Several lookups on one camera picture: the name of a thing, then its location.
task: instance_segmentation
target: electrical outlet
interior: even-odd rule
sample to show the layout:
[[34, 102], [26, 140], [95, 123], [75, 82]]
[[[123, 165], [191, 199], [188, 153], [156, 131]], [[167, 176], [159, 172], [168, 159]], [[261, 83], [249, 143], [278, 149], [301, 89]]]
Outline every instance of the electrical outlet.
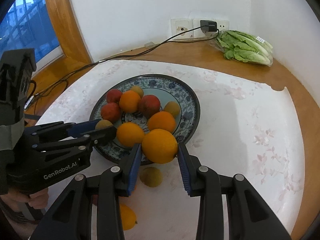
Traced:
[[[193, 27], [197, 28], [200, 27], [201, 20], [210, 20], [217, 22], [217, 27], [219, 31], [226, 31], [229, 30], [229, 21], [226, 20], [217, 20], [217, 19], [193, 19]], [[194, 38], [210, 38], [214, 36], [216, 33], [203, 33], [201, 29], [194, 30]]]
[[[193, 29], [193, 21], [191, 19], [171, 19], [171, 33], [172, 36]], [[181, 34], [174, 40], [193, 39], [193, 31]]]

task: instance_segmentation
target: black cable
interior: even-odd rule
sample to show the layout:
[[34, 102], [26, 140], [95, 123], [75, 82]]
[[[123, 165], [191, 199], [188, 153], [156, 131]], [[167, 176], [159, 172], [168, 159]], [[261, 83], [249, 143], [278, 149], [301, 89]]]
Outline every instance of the black cable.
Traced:
[[58, 81], [56, 81], [55, 83], [53, 83], [52, 85], [50, 85], [49, 87], [47, 87], [45, 90], [39, 92], [39, 93], [37, 94], [37, 99], [34, 100], [30, 105], [32, 105], [32, 104], [34, 104], [34, 103], [37, 104], [37, 102], [38, 102], [38, 100], [39, 100], [40, 98], [48, 96], [55, 87], [57, 87], [58, 85], [62, 84], [63, 82], [66, 82], [65, 89], [63, 90], [63, 91], [65, 91], [65, 90], [68, 88], [68, 85], [69, 85], [67, 79], [69, 79], [70, 77], [72, 77], [74, 74], [79, 73], [80, 71], [85, 70], [85, 69], [87, 69], [87, 68], [89, 68], [89, 67], [96, 66], [96, 65], [98, 65], [98, 64], [100, 64], [100, 63], [104, 63], [104, 62], [107, 62], [107, 61], [113, 60], [113, 59], [128, 58], [128, 57], [132, 58], [132, 57], [143, 56], [143, 55], [145, 55], [145, 54], [153, 51], [154, 49], [158, 48], [159, 46], [161, 46], [161, 45], [163, 45], [163, 44], [165, 44], [165, 43], [168, 43], [168, 42], [175, 42], [175, 43], [194, 43], [194, 42], [200, 42], [200, 41], [210, 41], [210, 40], [213, 40], [213, 39], [217, 38], [217, 36], [218, 36], [219, 33], [220, 33], [220, 31], [219, 31], [219, 29], [218, 29], [217, 35], [215, 35], [214, 37], [212, 37], [212, 38], [210, 38], [210, 39], [205, 39], [205, 40], [197, 40], [197, 41], [170, 41], [171, 39], [173, 39], [173, 38], [175, 38], [175, 37], [177, 37], [177, 36], [179, 36], [179, 35], [181, 35], [181, 34], [188, 33], [188, 32], [191, 32], [191, 31], [200, 29], [200, 28], [201, 28], [201, 27], [197, 27], [197, 28], [194, 28], [194, 29], [191, 29], [191, 30], [182, 32], [182, 33], [178, 33], [178, 34], [176, 34], [176, 35], [168, 38], [167, 40], [161, 42], [160, 44], [158, 44], [158, 45], [156, 45], [156, 46], [154, 46], [154, 47], [152, 47], [152, 48], [150, 48], [150, 49], [147, 49], [147, 50], [145, 50], [145, 51], [143, 51], [143, 52], [140, 52], [140, 53], [138, 53], [138, 54], [134, 54], [134, 55], [119, 55], [119, 56], [114, 56], [114, 57], [107, 57], [107, 58], [104, 58], [104, 59], [99, 60], [99, 61], [97, 61], [97, 62], [94, 62], [94, 63], [90, 63], [90, 64], [88, 64], [88, 65], [85, 65], [85, 66], [83, 66], [83, 67], [81, 67], [81, 68], [79, 68], [79, 69], [77, 69], [77, 70], [74, 70], [74, 71], [70, 72], [69, 74], [63, 76], [63, 77], [60, 78]]
[[29, 101], [29, 99], [33, 96], [33, 94], [34, 94], [34, 92], [36, 91], [36, 88], [37, 88], [37, 83], [36, 83], [36, 81], [34, 81], [34, 80], [31, 80], [30, 81], [30, 84], [33, 84], [33, 89], [32, 89], [32, 91], [31, 91], [31, 94], [28, 96], [28, 98], [27, 98], [27, 101]]

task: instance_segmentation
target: human hand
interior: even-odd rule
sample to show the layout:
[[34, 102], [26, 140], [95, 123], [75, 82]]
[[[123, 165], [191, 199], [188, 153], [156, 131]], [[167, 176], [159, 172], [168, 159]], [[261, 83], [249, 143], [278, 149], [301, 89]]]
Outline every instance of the human hand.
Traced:
[[45, 188], [37, 193], [31, 194], [30, 197], [18, 192], [14, 188], [9, 188], [6, 195], [0, 195], [0, 198], [6, 203], [13, 211], [20, 212], [18, 203], [28, 203], [34, 209], [45, 208], [48, 204], [48, 188]]

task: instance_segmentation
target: blue and white floral plate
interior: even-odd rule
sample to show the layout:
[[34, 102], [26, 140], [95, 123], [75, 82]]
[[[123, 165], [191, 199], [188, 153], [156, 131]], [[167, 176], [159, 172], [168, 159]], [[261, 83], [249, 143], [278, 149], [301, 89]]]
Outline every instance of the blue and white floral plate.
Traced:
[[[139, 86], [143, 89], [144, 95], [155, 95], [159, 98], [161, 109], [170, 101], [175, 101], [180, 105], [180, 114], [176, 117], [177, 127], [173, 135], [179, 142], [187, 143], [198, 126], [200, 120], [200, 104], [194, 91], [183, 81], [160, 74], [148, 74], [129, 78], [120, 82], [110, 89], [119, 89], [122, 92], [129, 90], [132, 86]], [[107, 104], [107, 92], [98, 100], [94, 106], [90, 120], [102, 119], [100, 115], [101, 107]], [[145, 133], [148, 133], [147, 119], [139, 112], [128, 114], [122, 113], [121, 119], [114, 123], [119, 127], [124, 122], [134, 122], [138, 124]], [[130, 153], [130, 148], [123, 146], [117, 139], [108, 143], [104, 147], [95, 147], [96, 150], [106, 159], [118, 163], [120, 159]], [[151, 164], [144, 155], [141, 165]]]

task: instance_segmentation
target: cable connector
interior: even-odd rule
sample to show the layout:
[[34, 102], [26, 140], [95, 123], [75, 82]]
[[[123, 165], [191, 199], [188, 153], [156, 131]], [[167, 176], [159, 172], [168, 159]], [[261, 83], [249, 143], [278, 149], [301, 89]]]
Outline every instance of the cable connector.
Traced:
[[201, 20], [200, 27], [201, 27], [201, 31], [203, 33], [218, 31], [218, 28], [217, 28], [218, 24], [217, 24], [217, 22], [214, 22], [214, 21]]

